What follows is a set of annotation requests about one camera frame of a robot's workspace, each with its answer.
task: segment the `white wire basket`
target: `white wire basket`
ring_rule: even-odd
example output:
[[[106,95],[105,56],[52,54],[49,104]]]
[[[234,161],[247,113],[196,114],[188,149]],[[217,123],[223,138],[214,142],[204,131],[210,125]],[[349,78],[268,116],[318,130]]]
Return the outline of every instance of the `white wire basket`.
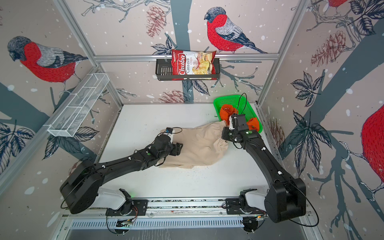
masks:
[[[49,127],[50,134],[73,137],[108,84],[109,77],[105,73],[93,73],[86,81],[77,93],[71,93],[75,95],[74,98]]]

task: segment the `orange fabric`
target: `orange fabric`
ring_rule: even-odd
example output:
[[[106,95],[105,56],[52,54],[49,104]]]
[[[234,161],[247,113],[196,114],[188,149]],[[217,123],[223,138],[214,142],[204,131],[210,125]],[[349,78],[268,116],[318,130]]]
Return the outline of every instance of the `orange fabric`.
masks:
[[[249,130],[256,130],[256,131],[259,131],[259,130],[260,130],[260,123],[259,123],[259,121],[257,120],[257,118],[251,118],[251,119],[247,122],[247,125],[248,125]]]
[[[237,109],[234,108],[232,105],[224,104],[220,109],[220,118],[221,120],[225,120],[225,123],[227,126],[229,126],[229,117],[233,113],[238,113]]]
[[[227,124],[227,126],[229,126],[229,117],[233,114],[233,113],[238,113],[237,109],[234,108],[232,105],[229,105],[229,104],[224,104],[221,109],[220,109],[220,118],[221,120],[224,120],[225,123]],[[259,131],[260,130],[260,123],[259,121],[257,120],[257,118],[251,118],[248,122],[247,122],[247,125],[248,125],[248,128],[249,130],[256,130],[256,131]]]

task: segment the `beige pants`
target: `beige pants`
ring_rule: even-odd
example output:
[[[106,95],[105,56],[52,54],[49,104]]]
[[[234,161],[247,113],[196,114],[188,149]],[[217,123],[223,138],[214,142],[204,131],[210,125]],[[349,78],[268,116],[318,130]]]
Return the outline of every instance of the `beige pants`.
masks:
[[[173,143],[182,143],[179,156],[168,155],[160,167],[209,166],[219,161],[228,149],[228,143],[221,139],[225,121],[212,122],[196,128],[183,128],[173,136]]]

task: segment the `green basket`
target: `green basket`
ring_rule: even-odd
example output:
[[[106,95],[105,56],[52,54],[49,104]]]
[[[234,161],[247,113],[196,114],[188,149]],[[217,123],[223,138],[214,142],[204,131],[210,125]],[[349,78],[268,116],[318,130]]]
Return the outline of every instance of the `green basket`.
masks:
[[[245,118],[247,121],[249,121],[251,118],[257,118],[260,124],[260,130],[259,133],[263,131],[263,126],[259,120],[259,118],[256,116],[255,111],[253,110],[251,104],[249,104],[248,101],[246,101],[245,96],[243,96],[240,100],[240,106],[238,107],[237,104],[239,102],[240,95],[229,95],[229,96],[224,96],[224,97],[219,97],[214,100],[214,106],[216,109],[217,117],[221,121],[222,119],[220,118],[220,109],[224,104],[229,104],[232,105],[232,107],[236,108],[239,113],[243,111],[244,104],[246,103],[246,107],[244,109],[243,114],[245,114]]]

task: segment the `white table surface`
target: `white table surface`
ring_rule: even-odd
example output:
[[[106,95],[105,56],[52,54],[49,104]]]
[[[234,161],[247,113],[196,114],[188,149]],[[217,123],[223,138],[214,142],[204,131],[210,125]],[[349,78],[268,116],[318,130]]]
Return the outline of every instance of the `white table surface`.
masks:
[[[166,127],[197,127],[218,121],[215,116],[213,104],[124,105],[100,162],[133,154]],[[270,150],[264,132],[261,136]],[[214,165],[192,169],[150,167],[115,178],[103,187],[122,188],[132,197],[142,198],[235,197],[249,188],[266,192],[268,184],[253,158],[230,143],[224,157]]]

